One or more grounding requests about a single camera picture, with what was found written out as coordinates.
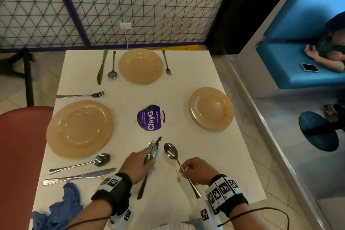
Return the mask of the blue round pedestal base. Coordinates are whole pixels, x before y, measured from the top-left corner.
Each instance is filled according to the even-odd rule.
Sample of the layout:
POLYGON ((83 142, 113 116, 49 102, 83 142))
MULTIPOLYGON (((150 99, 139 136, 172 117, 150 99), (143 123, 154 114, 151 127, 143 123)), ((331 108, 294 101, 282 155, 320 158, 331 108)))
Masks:
POLYGON ((299 125, 303 135, 316 148, 333 152, 339 147, 338 129, 345 126, 343 121, 330 122, 321 115, 306 111, 300 114, 299 125))

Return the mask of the black marker wrist band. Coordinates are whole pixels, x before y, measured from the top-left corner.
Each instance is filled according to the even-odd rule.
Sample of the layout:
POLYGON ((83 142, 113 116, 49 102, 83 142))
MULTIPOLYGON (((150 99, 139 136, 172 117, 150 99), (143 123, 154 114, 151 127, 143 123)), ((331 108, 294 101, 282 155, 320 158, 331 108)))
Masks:
POLYGON ((129 207, 132 180, 123 172, 106 178, 96 189, 91 201, 106 201, 112 208, 111 216, 122 215, 129 207))
POLYGON ((205 194, 213 210, 223 212, 228 218, 236 206, 249 204, 238 184, 223 174, 210 180, 205 194))

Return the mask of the steel table knife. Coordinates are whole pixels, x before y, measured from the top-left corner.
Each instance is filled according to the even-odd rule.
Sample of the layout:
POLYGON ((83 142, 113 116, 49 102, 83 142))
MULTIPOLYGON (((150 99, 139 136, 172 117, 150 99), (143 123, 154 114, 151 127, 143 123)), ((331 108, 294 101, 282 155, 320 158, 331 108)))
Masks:
POLYGON ((43 186, 49 186, 49 185, 53 185, 53 184, 57 184, 57 183, 62 183, 62 182, 67 182, 67 181, 71 181, 71 180, 98 178, 98 177, 107 176, 109 174, 114 174, 115 171, 117 171, 117 168, 114 167, 114 168, 109 168, 109 169, 104 169, 104 170, 84 173, 84 174, 77 175, 77 176, 68 176, 68 177, 63 177, 63 178, 45 179, 45 180, 43 180, 42 185, 43 186))
MULTIPOLYGON (((162 140, 162 137, 160 136, 158 139, 157 139, 157 142, 156 142, 156 147, 157 147, 157 150, 159 148, 159 145, 160 145, 160 142, 162 140)), ((137 195, 137 200, 140 200, 143 196, 143 193, 144 193, 144 188, 145 188, 145 185, 146 185, 146 181, 147 181, 147 178, 148 178, 148 174, 145 176, 142 184, 141 184, 141 187, 139 189, 139 192, 138 192, 138 195, 137 195)))
POLYGON ((101 85, 101 82, 102 82, 102 77, 103 77, 103 72, 104 72, 104 65, 105 65, 105 60, 106 60, 107 54, 108 54, 108 50, 105 49, 103 51, 103 58, 102 58, 101 66, 100 66, 100 69, 99 69, 98 74, 97 74, 97 84, 98 85, 101 85))

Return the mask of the blue bench seat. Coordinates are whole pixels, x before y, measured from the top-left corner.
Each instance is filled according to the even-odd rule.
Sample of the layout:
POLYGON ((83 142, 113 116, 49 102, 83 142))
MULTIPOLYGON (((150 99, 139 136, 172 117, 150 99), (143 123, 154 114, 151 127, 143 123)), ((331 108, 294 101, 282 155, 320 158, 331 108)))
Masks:
POLYGON ((264 33, 256 51, 279 89, 345 85, 345 72, 322 67, 304 54, 327 30, 326 22, 345 11, 345 0, 287 0, 264 33), (319 72, 305 72, 301 64, 319 72))

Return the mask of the person's left hand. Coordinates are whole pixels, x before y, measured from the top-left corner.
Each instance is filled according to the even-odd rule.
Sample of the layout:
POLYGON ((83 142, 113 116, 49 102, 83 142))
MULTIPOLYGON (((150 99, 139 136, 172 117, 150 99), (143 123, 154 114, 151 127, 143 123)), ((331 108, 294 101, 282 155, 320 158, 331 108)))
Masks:
POLYGON ((127 175, 132 185, 142 181, 145 176, 140 176, 140 152, 131 153, 122 164, 117 176, 127 175))

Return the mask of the person's left forearm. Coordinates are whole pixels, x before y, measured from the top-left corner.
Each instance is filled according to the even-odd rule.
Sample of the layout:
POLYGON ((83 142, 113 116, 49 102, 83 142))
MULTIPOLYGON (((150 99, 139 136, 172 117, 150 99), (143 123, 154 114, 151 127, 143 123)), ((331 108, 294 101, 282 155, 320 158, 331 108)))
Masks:
POLYGON ((104 230, 112 213, 112 206, 104 200, 88 204, 64 230, 104 230))

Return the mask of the round purple sticker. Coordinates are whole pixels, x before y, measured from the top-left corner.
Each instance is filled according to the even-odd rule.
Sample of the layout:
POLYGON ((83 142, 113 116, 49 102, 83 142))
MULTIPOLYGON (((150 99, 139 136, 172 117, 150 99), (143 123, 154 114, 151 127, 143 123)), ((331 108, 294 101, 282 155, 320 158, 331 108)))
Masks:
POLYGON ((145 131, 157 131, 164 126, 165 121, 166 114, 164 110, 154 104, 140 110, 137 114, 137 123, 145 131))

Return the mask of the blue cloth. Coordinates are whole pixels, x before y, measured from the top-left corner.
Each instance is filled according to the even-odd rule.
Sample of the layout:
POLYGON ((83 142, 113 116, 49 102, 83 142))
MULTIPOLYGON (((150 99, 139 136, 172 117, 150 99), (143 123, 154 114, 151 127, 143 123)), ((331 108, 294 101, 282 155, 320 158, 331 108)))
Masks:
POLYGON ((49 207, 50 213, 33 211, 31 230, 64 230, 67 225, 83 210, 80 192, 74 183, 67 182, 63 186, 64 195, 60 202, 49 207))

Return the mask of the white smartphone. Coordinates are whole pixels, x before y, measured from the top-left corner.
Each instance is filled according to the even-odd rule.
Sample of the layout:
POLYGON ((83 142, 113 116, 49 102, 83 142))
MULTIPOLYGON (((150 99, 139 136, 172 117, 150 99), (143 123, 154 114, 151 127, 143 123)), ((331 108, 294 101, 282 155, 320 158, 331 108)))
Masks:
POLYGON ((319 72, 318 67, 315 66, 315 65, 312 65, 312 64, 305 64, 305 63, 302 63, 302 64, 301 64, 301 67, 302 67, 302 69, 303 69, 305 72, 315 72, 315 73, 318 73, 318 72, 319 72))

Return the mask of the steel fork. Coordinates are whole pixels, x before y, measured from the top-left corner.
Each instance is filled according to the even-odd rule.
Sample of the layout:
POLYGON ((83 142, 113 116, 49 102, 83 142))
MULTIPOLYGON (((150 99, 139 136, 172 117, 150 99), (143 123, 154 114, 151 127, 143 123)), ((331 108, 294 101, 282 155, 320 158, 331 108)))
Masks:
POLYGON ((157 153, 157 147, 156 147, 156 142, 157 141, 152 141, 149 145, 149 149, 150 149, 150 153, 147 155, 146 159, 152 160, 153 158, 155 158, 156 153, 157 153))
POLYGON ((61 99, 61 98, 71 98, 71 97, 93 97, 93 98, 98 98, 102 97, 105 95, 106 91, 101 91, 101 92, 96 92, 93 94, 80 94, 80 95, 57 95, 56 99, 61 99))
POLYGON ((168 62, 167 62, 167 58, 166 58, 166 51, 165 50, 162 50, 162 54, 163 54, 163 57, 164 57, 164 60, 165 60, 165 63, 166 63, 166 74, 168 76, 172 76, 172 73, 169 69, 169 66, 168 66, 168 62))

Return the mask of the black metal stand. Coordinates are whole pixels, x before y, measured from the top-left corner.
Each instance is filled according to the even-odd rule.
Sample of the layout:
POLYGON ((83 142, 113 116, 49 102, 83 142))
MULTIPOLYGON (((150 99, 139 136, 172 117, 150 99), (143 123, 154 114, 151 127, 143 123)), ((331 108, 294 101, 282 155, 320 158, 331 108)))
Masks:
POLYGON ((31 64, 34 62, 34 56, 28 48, 21 48, 17 53, 9 58, 0 59, 0 75, 19 77, 25 80, 27 107, 34 107, 34 94, 32 86, 31 64), (14 64, 23 59, 24 73, 14 70, 14 64))

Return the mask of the large tan plate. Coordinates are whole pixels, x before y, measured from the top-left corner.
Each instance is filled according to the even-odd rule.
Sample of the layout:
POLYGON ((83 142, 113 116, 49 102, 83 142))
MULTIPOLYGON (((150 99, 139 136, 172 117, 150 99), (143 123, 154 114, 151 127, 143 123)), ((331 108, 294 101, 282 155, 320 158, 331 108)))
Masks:
POLYGON ((105 146, 113 129, 112 113, 107 106, 82 100, 68 104, 52 117, 46 140, 56 155, 82 159, 105 146))

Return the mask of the steel spoon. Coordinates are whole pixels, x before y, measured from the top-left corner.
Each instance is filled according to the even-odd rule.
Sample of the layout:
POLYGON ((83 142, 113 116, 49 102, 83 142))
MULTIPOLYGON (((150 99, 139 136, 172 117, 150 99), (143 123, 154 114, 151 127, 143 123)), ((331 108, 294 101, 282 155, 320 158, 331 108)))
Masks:
MULTIPOLYGON (((185 170, 182 167, 182 164, 178 160, 179 153, 178 153, 177 148, 173 144, 167 142, 167 143, 164 144, 164 151, 165 151, 165 153, 166 153, 168 158, 177 161, 178 165, 180 166, 180 168, 184 172, 185 170)), ((188 179, 188 182, 190 183, 190 185, 191 185, 191 187, 193 189, 193 192, 194 192, 196 198, 197 199, 201 198, 200 191, 196 188, 196 186, 194 185, 194 183, 191 181, 190 178, 187 178, 187 179, 188 179)))
POLYGON ((107 163, 109 163, 111 160, 111 156, 110 154, 107 153, 101 153, 98 154, 92 161, 90 162, 86 162, 86 163, 81 163, 81 164, 77 164, 77 165, 73 165, 73 166, 68 166, 68 167, 62 167, 62 168, 56 168, 56 169, 50 169, 48 171, 49 175, 61 172, 61 171, 65 171, 68 169, 72 169, 72 168, 76 168, 76 167, 80 167, 80 166, 84 166, 84 165, 89 165, 89 164, 93 164, 96 167, 102 167, 104 165, 106 165, 107 163))
POLYGON ((115 79, 117 78, 117 72, 115 71, 115 57, 116 57, 116 51, 112 51, 112 70, 107 74, 107 77, 109 79, 115 79))

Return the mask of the red chair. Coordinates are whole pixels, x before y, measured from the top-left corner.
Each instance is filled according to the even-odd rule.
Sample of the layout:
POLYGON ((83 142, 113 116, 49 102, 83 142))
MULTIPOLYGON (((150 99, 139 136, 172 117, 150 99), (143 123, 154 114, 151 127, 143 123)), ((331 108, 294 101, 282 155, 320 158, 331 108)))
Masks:
POLYGON ((28 230, 54 108, 0 115, 0 230, 28 230))

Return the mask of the person's right forearm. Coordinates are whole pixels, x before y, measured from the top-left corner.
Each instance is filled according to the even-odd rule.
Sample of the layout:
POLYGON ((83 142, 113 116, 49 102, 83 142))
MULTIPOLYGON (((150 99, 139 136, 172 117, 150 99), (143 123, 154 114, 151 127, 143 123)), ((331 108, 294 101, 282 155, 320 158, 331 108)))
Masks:
POLYGON ((254 215, 247 213, 245 215, 238 216, 249 211, 249 206, 246 203, 235 206, 227 215, 232 219, 232 225, 235 230, 254 230, 257 226, 257 221, 254 215))

